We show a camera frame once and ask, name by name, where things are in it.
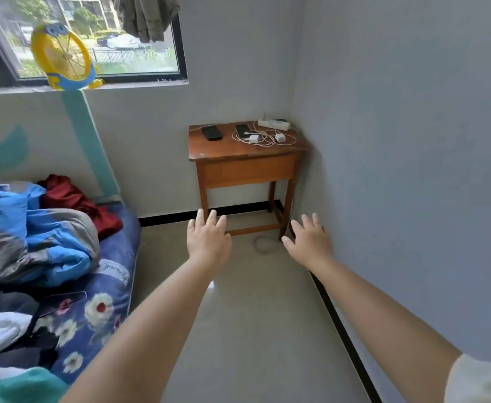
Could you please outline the person's left hand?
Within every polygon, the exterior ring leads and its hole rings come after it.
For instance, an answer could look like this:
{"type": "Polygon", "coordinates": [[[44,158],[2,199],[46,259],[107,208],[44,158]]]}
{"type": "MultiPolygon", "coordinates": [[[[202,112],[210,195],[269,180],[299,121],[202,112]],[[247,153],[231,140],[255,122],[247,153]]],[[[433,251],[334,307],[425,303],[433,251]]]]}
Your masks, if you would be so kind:
{"type": "Polygon", "coordinates": [[[186,239],[188,254],[191,260],[219,269],[227,262],[231,252],[231,235],[225,232],[227,216],[217,216],[217,231],[214,234],[205,234],[207,217],[202,209],[198,210],[195,232],[186,239]]]}

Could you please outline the person's right forearm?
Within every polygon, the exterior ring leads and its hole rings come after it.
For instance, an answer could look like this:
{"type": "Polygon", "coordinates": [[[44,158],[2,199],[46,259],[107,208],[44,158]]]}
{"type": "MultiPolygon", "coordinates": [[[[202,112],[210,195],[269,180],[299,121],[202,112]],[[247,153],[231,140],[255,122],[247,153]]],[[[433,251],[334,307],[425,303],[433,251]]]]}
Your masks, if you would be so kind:
{"type": "Polygon", "coordinates": [[[443,403],[450,370],[461,351],[403,305],[333,258],[314,258],[306,266],[334,296],[404,400],[443,403]]]}

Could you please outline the person's left forearm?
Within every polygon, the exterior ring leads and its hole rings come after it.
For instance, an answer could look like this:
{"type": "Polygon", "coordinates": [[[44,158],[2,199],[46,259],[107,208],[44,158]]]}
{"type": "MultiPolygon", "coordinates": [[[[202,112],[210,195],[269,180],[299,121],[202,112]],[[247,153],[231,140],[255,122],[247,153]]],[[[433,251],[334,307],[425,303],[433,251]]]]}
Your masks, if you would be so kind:
{"type": "Polygon", "coordinates": [[[220,267],[191,256],[131,313],[60,403],[159,403],[220,267]]]}

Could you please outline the brown wooden desk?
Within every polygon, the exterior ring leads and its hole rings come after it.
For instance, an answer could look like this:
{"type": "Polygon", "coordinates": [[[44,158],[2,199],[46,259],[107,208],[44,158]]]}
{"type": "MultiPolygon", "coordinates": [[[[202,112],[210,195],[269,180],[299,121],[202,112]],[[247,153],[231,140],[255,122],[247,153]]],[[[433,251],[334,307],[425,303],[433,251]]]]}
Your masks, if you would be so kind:
{"type": "Polygon", "coordinates": [[[217,124],[223,138],[208,141],[203,125],[189,126],[189,160],[195,163],[201,208],[209,215],[209,189],[230,188],[247,184],[269,183],[267,209],[277,223],[228,230],[232,236],[279,230],[279,238],[287,231],[302,158],[308,150],[303,136],[294,129],[287,135],[291,145],[254,146],[233,138],[238,122],[217,124]]]}

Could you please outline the white power strip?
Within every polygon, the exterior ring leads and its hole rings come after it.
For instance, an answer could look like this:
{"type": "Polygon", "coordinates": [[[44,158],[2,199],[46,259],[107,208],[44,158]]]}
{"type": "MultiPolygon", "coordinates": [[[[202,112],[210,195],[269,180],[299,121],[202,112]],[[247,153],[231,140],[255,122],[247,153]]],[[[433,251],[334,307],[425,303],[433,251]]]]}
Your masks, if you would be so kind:
{"type": "Polygon", "coordinates": [[[291,125],[287,121],[274,120],[274,119],[259,119],[257,121],[257,125],[259,127],[288,131],[291,128],[291,125]]]}

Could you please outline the blue floral bed sheet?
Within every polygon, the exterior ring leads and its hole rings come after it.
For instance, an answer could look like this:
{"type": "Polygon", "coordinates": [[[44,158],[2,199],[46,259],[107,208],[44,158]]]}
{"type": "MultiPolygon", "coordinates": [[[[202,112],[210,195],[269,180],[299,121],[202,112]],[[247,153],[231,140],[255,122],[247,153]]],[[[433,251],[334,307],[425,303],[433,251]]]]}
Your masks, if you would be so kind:
{"type": "Polygon", "coordinates": [[[87,299],[63,315],[39,318],[58,336],[58,358],[49,371],[72,384],[129,315],[136,259],[141,243],[141,224],[123,203],[107,204],[121,218],[123,228],[100,243],[96,269],[52,294],[86,291],[87,299]]]}

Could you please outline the red cloth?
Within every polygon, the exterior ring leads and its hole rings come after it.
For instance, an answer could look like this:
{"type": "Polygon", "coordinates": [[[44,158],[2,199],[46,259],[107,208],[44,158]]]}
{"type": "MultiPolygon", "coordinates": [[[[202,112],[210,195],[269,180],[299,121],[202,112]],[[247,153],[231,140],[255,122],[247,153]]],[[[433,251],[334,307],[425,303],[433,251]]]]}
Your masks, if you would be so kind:
{"type": "Polygon", "coordinates": [[[45,190],[39,199],[40,208],[72,209],[85,213],[95,225],[99,241],[123,228],[121,218],[111,213],[106,205],[96,204],[68,176],[50,174],[37,184],[45,190]]]}

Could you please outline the metal clothes hanger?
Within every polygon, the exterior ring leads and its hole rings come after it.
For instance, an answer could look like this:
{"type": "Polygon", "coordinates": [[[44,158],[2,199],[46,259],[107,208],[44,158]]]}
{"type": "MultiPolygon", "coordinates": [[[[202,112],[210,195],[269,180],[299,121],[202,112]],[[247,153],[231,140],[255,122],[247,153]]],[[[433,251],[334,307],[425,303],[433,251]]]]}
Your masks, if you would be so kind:
{"type": "Polygon", "coordinates": [[[88,297],[86,291],[66,292],[45,296],[39,301],[38,318],[63,315],[88,297]]]}

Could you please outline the blue and grey quilt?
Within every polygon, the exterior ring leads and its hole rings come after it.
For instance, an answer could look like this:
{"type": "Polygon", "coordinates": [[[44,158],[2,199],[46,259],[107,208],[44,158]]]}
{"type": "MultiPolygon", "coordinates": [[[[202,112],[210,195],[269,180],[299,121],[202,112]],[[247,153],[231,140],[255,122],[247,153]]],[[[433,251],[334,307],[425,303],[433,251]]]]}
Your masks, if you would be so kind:
{"type": "Polygon", "coordinates": [[[90,217],[40,208],[44,194],[32,182],[0,184],[0,285],[57,287],[98,267],[100,241],[90,217]]]}

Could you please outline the black garment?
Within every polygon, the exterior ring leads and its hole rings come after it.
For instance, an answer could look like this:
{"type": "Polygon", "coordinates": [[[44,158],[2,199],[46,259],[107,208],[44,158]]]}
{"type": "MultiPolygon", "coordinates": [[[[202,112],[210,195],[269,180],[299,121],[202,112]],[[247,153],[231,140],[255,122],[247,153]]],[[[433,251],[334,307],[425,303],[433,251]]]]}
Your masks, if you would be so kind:
{"type": "Polygon", "coordinates": [[[20,292],[0,291],[0,367],[51,369],[58,336],[39,323],[40,305],[20,292]]]}

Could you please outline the black framed window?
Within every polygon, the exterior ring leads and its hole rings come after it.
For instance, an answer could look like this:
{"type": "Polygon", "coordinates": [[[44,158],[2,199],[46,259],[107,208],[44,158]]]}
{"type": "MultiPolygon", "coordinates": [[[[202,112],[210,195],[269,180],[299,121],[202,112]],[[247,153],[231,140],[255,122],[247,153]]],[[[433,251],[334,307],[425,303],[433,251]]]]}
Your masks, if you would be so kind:
{"type": "Polygon", "coordinates": [[[81,39],[104,84],[187,81],[179,16],[163,42],[142,43],[122,29],[114,0],[0,0],[0,87],[49,86],[30,44],[52,22],[81,39]]]}

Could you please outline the yellow cartoon desk fan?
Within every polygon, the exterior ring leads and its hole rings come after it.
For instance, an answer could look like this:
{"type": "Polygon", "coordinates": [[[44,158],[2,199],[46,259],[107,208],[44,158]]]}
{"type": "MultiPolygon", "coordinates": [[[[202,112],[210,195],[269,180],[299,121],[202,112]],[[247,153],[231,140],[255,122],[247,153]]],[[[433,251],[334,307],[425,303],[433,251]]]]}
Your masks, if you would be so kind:
{"type": "Polygon", "coordinates": [[[30,49],[54,90],[95,89],[104,84],[81,39],[60,22],[36,26],[30,49]]]}

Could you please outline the grey hanging garment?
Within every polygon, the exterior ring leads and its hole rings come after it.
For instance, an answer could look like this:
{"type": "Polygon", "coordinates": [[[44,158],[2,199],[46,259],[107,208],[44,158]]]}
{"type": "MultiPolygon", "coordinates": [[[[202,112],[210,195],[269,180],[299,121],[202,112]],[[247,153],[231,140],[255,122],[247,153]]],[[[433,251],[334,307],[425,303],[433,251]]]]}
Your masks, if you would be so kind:
{"type": "Polygon", "coordinates": [[[163,42],[178,16],[177,0],[114,0],[122,29],[142,43],[163,42]]]}

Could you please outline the white shirt sleeve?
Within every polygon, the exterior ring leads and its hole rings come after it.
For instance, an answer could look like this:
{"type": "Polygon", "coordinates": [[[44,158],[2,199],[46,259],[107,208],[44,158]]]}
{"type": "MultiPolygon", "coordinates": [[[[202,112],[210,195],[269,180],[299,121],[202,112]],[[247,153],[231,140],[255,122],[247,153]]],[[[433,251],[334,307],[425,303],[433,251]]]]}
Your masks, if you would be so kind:
{"type": "Polygon", "coordinates": [[[491,362],[461,355],[449,372],[443,403],[491,403],[491,362]]]}

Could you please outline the teal cloth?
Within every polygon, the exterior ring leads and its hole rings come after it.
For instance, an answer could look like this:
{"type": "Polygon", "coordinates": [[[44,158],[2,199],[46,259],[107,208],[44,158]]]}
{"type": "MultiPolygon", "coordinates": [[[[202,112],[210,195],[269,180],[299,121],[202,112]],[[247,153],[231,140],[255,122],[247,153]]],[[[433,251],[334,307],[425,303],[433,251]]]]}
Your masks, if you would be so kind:
{"type": "Polygon", "coordinates": [[[59,403],[68,389],[47,369],[34,367],[0,377],[0,403],[59,403]]]}

